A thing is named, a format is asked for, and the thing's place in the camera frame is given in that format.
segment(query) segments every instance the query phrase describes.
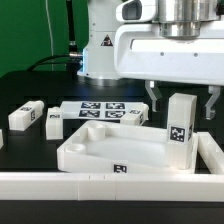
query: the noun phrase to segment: metal cylinder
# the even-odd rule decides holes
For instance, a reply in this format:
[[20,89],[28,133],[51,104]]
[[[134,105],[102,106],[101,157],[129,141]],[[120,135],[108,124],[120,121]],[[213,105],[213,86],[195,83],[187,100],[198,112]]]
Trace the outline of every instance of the metal cylinder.
[[202,21],[213,21],[219,0],[159,0],[160,35],[197,37]]
[[201,22],[162,23],[160,35],[163,37],[197,37]]
[[217,20],[218,0],[159,0],[159,21],[200,22]]

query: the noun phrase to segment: black cable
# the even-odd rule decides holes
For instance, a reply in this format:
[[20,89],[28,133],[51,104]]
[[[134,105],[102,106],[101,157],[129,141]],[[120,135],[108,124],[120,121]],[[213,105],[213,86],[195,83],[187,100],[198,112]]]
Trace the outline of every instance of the black cable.
[[69,54],[58,54],[58,55],[53,55],[53,56],[49,56],[49,57],[46,57],[46,58],[43,58],[39,61],[37,61],[35,64],[31,65],[27,71],[28,72],[31,72],[33,71],[34,68],[36,68],[37,66],[39,66],[41,63],[45,62],[45,61],[49,61],[49,60],[52,60],[52,59],[56,59],[56,58],[67,58],[69,57]]
[[68,19],[68,34],[69,34],[69,52],[77,52],[78,48],[75,42],[74,16],[72,0],[66,0],[67,19]]
[[42,66],[42,65],[60,65],[64,64],[66,65],[66,62],[45,62],[45,63],[36,63],[32,65],[29,69],[27,69],[28,72],[32,72],[37,66]]

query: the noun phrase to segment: green wall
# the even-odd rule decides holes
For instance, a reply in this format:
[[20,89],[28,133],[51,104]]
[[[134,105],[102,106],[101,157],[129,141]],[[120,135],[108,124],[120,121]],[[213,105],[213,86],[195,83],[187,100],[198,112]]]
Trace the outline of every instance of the green wall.
[[[86,1],[76,0],[73,4],[80,49],[85,46],[88,39]],[[49,0],[49,11],[55,54],[67,53],[66,1]],[[24,70],[37,60],[50,56],[45,0],[1,0],[0,44],[0,77],[9,71]],[[64,69],[64,66],[56,66],[55,69]]]

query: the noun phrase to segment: small white block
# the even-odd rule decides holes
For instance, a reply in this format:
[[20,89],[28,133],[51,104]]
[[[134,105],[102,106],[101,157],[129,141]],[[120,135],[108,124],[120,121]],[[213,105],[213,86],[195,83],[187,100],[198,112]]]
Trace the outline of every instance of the small white block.
[[46,138],[47,140],[63,139],[62,109],[58,107],[48,109]]
[[130,110],[130,112],[122,116],[120,123],[127,125],[142,125],[146,120],[148,120],[148,111],[148,105],[136,105]]
[[0,129],[0,149],[3,146],[3,137],[2,137],[2,130]]
[[166,162],[178,169],[188,169],[192,158],[193,130],[197,97],[174,94],[169,100]]
[[43,114],[42,101],[29,101],[8,116],[9,129],[25,131]]

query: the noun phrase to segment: tall white block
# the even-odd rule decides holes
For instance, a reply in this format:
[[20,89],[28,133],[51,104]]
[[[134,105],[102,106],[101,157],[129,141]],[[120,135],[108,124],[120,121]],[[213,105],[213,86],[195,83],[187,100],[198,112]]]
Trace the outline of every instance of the tall white block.
[[169,100],[167,120],[167,165],[188,169],[193,149],[197,96],[176,93]]
[[49,108],[46,121],[47,140],[63,139],[62,109],[58,107]]

